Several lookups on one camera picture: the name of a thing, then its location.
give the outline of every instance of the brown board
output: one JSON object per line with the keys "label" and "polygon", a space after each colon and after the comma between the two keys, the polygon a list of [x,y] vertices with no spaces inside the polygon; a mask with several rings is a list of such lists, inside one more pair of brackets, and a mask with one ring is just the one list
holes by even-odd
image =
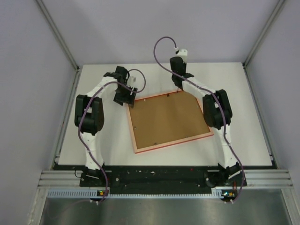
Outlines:
{"label": "brown board", "polygon": [[127,115],[135,153],[213,135],[198,100],[184,91],[138,99]]}

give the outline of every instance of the white table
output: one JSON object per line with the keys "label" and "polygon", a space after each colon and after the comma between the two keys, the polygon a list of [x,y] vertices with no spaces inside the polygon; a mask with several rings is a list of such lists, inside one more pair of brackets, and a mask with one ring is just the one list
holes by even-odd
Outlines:
{"label": "white table", "polygon": [[[93,89],[106,72],[114,72],[117,65],[84,65],[76,95],[86,94]],[[154,95],[177,88],[171,74],[157,64],[126,64],[126,69],[137,68],[144,72],[147,86],[137,98]],[[241,63],[188,63],[187,72],[193,74],[208,87],[226,90],[231,103],[232,146],[243,165],[271,165],[267,146],[261,131],[255,106]],[[142,76],[133,71],[137,87],[143,86]],[[214,137],[208,137],[158,150],[135,154],[130,137],[129,125],[124,106],[113,102],[114,94],[104,100],[105,124],[98,141],[106,165],[217,165]],[[78,139],[74,125],[75,104],[61,149],[59,165],[84,165],[84,146]]]}

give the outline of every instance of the square board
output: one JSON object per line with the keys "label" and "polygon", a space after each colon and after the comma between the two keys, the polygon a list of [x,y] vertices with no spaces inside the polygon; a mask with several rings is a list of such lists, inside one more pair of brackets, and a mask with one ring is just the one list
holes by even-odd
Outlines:
{"label": "square board", "polygon": [[184,91],[137,99],[127,116],[135,153],[213,135],[198,99]]}

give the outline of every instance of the metal frame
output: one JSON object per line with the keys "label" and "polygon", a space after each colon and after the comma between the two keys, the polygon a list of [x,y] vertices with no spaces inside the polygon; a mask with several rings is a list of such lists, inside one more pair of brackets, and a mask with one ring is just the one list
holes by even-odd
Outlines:
{"label": "metal frame", "polygon": [[[59,158],[60,149],[63,143],[65,131],[67,128],[68,118],[70,116],[70,111],[72,108],[73,100],[76,93],[76,88],[79,82],[81,70],[78,67],[74,57],[72,56],[68,46],[66,45],[61,33],[59,32],[56,24],[54,23],[51,15],[49,14],[45,4],[42,0],[34,0],[40,9],[41,13],[43,14],[44,18],[46,19],[50,29],[53,32],[58,44],[62,48],[63,52],[65,53],[66,57],[70,61],[71,65],[75,70],[75,77],[72,87],[69,91],[69,98],[66,104],[66,108],[64,110],[64,116],[61,122],[60,131],[55,139],[54,148],[53,148],[53,160],[51,167],[54,165],[54,162],[57,158]],[[258,37],[257,41],[255,42],[254,46],[252,47],[249,55],[247,56],[245,62],[243,63],[245,69],[245,76],[247,78],[251,95],[253,97],[253,101],[255,103],[256,111],[259,116],[260,124],[262,126],[263,135],[265,141],[268,146],[268,150],[274,156],[276,160],[276,156],[274,152],[272,152],[272,144],[269,139],[268,130],[266,127],[265,120],[261,113],[261,108],[259,106],[257,96],[253,90],[253,85],[251,81],[251,77],[247,73],[247,66],[256,54],[257,50],[263,43],[265,37],[268,35],[270,28],[272,27],[273,23],[275,22],[276,18],[282,11],[286,0],[279,0],[276,7],[274,8],[270,18],[266,22],[260,36]],[[295,190],[293,188],[293,183],[290,178],[290,174],[288,170],[245,170],[245,176],[247,179],[247,186],[244,189],[281,189],[283,193],[283,198],[286,203],[287,211],[290,215],[293,224],[300,224],[300,207],[298,205],[297,196]],[[28,224],[30,225],[38,225],[40,223],[40,219],[42,217],[43,209],[45,206],[46,198],[48,196],[48,192],[51,190],[68,190],[72,191],[73,193],[82,192],[85,190],[90,190],[94,192],[94,190],[101,190],[104,187],[79,187],[80,178],[75,177],[74,171],[43,171],[40,177],[40,181],[37,187],[37,192],[35,196],[35,200],[32,206],[32,210],[29,214],[29,221]],[[214,189],[214,191],[218,191],[218,189],[226,189],[227,187],[218,187]],[[135,198],[135,197],[147,197],[147,196],[113,196],[117,198],[121,197],[128,197],[128,198]],[[200,198],[203,195],[190,195],[185,196],[190,198]]]}

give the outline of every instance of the wall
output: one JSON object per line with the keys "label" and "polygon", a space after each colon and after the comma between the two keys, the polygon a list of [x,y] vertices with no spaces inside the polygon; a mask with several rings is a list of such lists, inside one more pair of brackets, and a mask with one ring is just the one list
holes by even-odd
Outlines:
{"label": "wall", "polygon": [[74,71],[34,1],[1,1],[0,31],[0,224],[22,225]]}
{"label": "wall", "polygon": [[289,0],[248,70],[279,165],[300,196],[300,1]]}
{"label": "wall", "polygon": [[[76,62],[154,62],[172,36],[189,62],[246,59],[277,0],[44,0]],[[162,62],[173,45],[158,46]]]}

